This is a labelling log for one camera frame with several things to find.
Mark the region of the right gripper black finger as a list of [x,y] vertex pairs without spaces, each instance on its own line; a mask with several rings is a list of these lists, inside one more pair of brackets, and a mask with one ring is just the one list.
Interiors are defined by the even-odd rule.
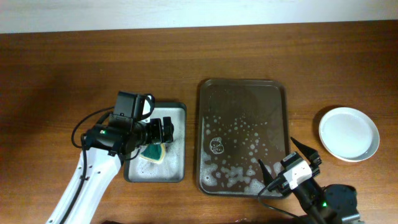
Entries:
[[320,162],[320,156],[317,150],[298,142],[295,138],[290,138],[297,149],[307,158],[309,162]]
[[262,170],[262,176],[264,179],[264,185],[266,187],[273,185],[274,184],[274,178],[271,176],[271,174],[269,173],[267,167],[264,165],[263,161],[261,159],[258,160],[258,163],[261,167]]

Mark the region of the green yellow sponge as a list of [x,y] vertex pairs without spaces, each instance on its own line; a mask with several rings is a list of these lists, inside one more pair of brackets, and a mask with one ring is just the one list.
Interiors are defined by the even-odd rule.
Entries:
[[145,150],[140,153],[140,157],[155,163],[155,164],[161,164],[164,160],[166,154],[166,148],[165,144],[151,144],[146,146]]

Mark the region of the white plate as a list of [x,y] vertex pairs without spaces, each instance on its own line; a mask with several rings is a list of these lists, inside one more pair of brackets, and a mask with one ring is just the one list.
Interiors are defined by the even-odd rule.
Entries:
[[360,162],[372,157],[380,145],[379,131],[363,112],[349,107],[334,108],[325,113],[318,125],[324,148],[346,162]]

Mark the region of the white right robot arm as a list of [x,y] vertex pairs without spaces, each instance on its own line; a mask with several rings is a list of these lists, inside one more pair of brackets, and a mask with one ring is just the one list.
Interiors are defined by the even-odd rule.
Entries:
[[[272,177],[265,164],[258,160],[265,187],[258,193],[257,200],[266,208],[292,217],[295,223],[362,223],[357,206],[357,191],[353,186],[331,184],[320,187],[315,177],[320,174],[322,163],[317,150],[290,138],[301,152],[292,152],[280,163],[282,172]],[[294,194],[305,215],[298,216],[273,207],[262,201],[265,191],[277,191],[284,197]]]

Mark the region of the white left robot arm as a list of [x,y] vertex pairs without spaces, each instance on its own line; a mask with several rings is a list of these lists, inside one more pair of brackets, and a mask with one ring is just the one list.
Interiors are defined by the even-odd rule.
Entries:
[[121,168],[129,182],[180,182],[185,131],[185,115],[109,110],[80,136],[78,165],[48,223],[89,223]]

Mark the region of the small black soapy tray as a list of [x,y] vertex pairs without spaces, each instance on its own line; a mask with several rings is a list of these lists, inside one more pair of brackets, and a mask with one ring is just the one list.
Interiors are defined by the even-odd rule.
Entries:
[[186,106],[183,103],[156,103],[151,118],[171,117],[174,125],[174,141],[164,143],[166,154],[161,164],[149,162],[140,153],[124,166],[124,178],[128,182],[180,182],[185,173]]

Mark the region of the brown serving tray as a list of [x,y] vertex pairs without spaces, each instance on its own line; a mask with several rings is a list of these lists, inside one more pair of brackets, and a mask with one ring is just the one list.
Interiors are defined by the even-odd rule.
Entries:
[[208,80],[200,87],[197,186],[207,195],[282,198],[264,190],[289,154],[284,87],[270,80]]

